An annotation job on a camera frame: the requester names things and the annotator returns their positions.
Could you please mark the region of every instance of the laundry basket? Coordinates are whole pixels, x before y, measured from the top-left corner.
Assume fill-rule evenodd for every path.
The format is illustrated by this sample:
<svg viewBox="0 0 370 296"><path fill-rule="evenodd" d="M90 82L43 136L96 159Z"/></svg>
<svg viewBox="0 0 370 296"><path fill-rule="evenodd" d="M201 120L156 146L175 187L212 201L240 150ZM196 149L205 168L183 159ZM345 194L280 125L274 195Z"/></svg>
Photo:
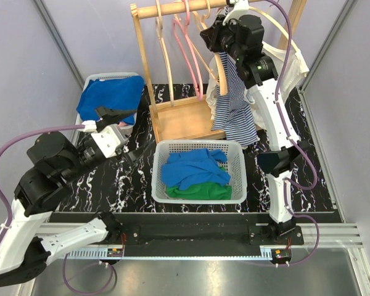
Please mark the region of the laundry basket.
<svg viewBox="0 0 370 296"><path fill-rule="evenodd" d="M85 84L84 84L84 91L86 87L89 84L89 81L91 80L111 80L111 79L124 79L127 77L131 76L138 76L137 73L135 72L110 72L110 73L100 73L100 74L93 74L87 77ZM134 122L136 122L137 119L137 114L134 114ZM76 125L82 124L82 119L80 117L80 114L77 114L76 120L75 120ZM130 135L133 132L133 126L134 125L126 125L126 126L120 126L119 128L123 131L124 134Z"/></svg>
<svg viewBox="0 0 370 296"><path fill-rule="evenodd" d="M172 152L187 152L194 149L222 150L228 161L218 163L225 167L231 176L232 196L229 200L187 200L174 199L166 194L166 185L162 182L162 165L166 164ZM156 146L152 169L152 197L157 202L168 204L240 204L247 198L247 174L241 145L235 141L223 140L166 140Z"/></svg>

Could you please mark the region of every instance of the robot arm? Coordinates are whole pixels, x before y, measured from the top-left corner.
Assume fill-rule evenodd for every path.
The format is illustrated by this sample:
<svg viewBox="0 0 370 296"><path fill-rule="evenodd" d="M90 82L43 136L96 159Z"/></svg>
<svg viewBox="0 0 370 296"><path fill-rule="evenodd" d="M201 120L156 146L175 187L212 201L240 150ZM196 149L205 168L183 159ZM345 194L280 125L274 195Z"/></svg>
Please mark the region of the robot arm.
<svg viewBox="0 0 370 296"><path fill-rule="evenodd" d="M34 167L21 178L12 202L13 220L0 243L0 287L37 277L46 266L66 253L88 244L111 244L119 240L121 226L110 212L89 223L54 236L37 237L43 222L68 197L70 184L110 157L121 155L127 139L116 122L135 113L99 107L102 118L89 122L92 132L75 147L61 133L42 134L27 154Z"/></svg>
<svg viewBox="0 0 370 296"><path fill-rule="evenodd" d="M300 152L291 141L306 150L308 143L301 142L295 133L285 108L282 117L278 106L284 106L281 94L274 97L277 86L277 70L273 60L262 53L264 28L261 19L249 15L248 0L230 0L234 8L227 16L217 16L214 24L200 32L207 48L212 52L226 52L236 63L237 73L258 104L269 137L270 151L258 155L258 163L266 173L269 183L272 223L268 234L272 240L283 236L296 226L292 218L292 205L285 204L284 179L291 177L294 161ZM290 186L286 186L290 196Z"/></svg>

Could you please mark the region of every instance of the pink hanger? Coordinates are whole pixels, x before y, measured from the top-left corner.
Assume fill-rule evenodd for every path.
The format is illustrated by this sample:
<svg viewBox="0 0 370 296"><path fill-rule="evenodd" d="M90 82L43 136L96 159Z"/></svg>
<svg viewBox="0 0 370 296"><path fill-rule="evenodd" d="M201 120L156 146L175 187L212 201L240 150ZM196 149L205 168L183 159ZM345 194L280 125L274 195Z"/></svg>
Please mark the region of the pink hanger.
<svg viewBox="0 0 370 296"><path fill-rule="evenodd" d="M189 3L187 0L182 0L182 2L185 4L185 7L186 7L186 19L185 19L185 25L183 25L181 22L180 22L180 18L178 18L177 15L175 15L175 17L173 18L173 31L174 31L174 36L175 36L175 39L177 40L177 43L179 45L179 48L181 50L181 52L183 53L183 56L185 58L185 61L187 63L187 66L189 68L189 71L191 73L191 77L192 77L192 81L193 81L193 85L195 87L195 92L196 92L196 97L198 98L199 101L201 101L203 99L203 81L202 81L202 75L200 74L200 68L199 68L199 64L197 63L197 59L196 59L196 56L195 56L195 52L193 50L193 47L192 47L192 43L191 43L191 40L189 39L188 35L187 35L187 27L189 26L190 22L191 22L191 13L189 11ZM189 59L187 58L186 56L186 53L185 53L185 50L184 50L184 47L182 45L182 43L180 42L179 38L178 38L178 35L177 35L177 32L175 30L175 26L178 25L179 28L181 29L184 37L185 37L185 40L187 42L187 45L189 47L189 50L191 52L191 55L192 55L192 58L193 58L193 63L195 65L195 68L196 68L196 72L197 72L197 77L199 79L199 86L197 85L197 81L196 81L196 77L195 77L195 74L193 72L193 69L192 69L192 66L191 66L191 63L189 62Z"/></svg>

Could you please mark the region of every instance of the white wall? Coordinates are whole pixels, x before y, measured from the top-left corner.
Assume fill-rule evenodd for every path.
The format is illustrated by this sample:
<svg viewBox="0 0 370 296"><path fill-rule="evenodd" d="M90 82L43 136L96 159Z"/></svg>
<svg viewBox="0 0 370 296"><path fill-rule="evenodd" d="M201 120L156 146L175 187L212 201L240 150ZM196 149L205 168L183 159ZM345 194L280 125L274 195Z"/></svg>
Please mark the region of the white wall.
<svg viewBox="0 0 370 296"><path fill-rule="evenodd" d="M358 1L306 91L349 222L370 262L370 0Z"/></svg>
<svg viewBox="0 0 370 296"><path fill-rule="evenodd" d="M30 0L0 0L0 146L14 136L75 121L80 88ZM0 185L12 200L31 167L24 141L0 161ZM0 202L0 224L6 211ZM10 295L13 287L0 289Z"/></svg>
<svg viewBox="0 0 370 296"><path fill-rule="evenodd" d="M132 71L144 74L130 4L135 2L139 7L152 6L155 5L154 0L44 0L44 2L84 78L100 72ZM292 0L279 1L287 12L291 2ZM294 39L309 66L313 63L344 2L345 0L308 0ZM270 4L258 2L252 5L267 11ZM269 13L284 24L283 16L275 7L272 7ZM207 23L212 23L213 19L214 15ZM173 81L190 83L189 71L173 37L171 20L172 16L163 17L163 32L171 61ZM263 20L263 25L266 31L265 41L277 46L280 32L268 21ZM155 20L141 20L141 26L152 82L167 83L165 64L155 33ZM189 32L197 48L206 60L210 60L212 55L206 50L193 21ZM200 69L203 71L203 80L207 82L207 72L201 64Z"/></svg>

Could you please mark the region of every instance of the marble pattern tabletop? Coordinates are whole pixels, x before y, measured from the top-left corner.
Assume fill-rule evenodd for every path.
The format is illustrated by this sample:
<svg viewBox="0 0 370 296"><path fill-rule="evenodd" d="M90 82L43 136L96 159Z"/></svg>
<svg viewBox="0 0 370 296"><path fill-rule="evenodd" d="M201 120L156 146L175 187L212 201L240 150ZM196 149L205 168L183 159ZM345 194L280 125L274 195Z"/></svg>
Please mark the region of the marble pattern tabletop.
<svg viewBox="0 0 370 296"><path fill-rule="evenodd" d="M169 100L166 84L156 84L156 103ZM194 88L189 84L175 84L175 97L194 96ZM144 89L137 114L137 122L124 151L145 147L140 159L129 165L124 159L111 159L100 165L89 174L73 183L73 194L65 199L59 212L265 212L269 209L269 190L267 178L257 162L259 152L268 150L268 138L264 131L259 131L260 141L244 150L247 168L247 199L237 205L176 205L158 203L151 197L152 162L156 147L154 132L148 109L148 96ZM302 191L292 186L292 204L296 212L331 212L333 206L327 190L321 165L316 155L315 145L311 138L305 113L294 89L287 102L289 118L301 139L306 139L311 146L308 151L318 172L318 183L311 191ZM292 179L309 186L312 183L312 172L304 159L295 162Z"/></svg>

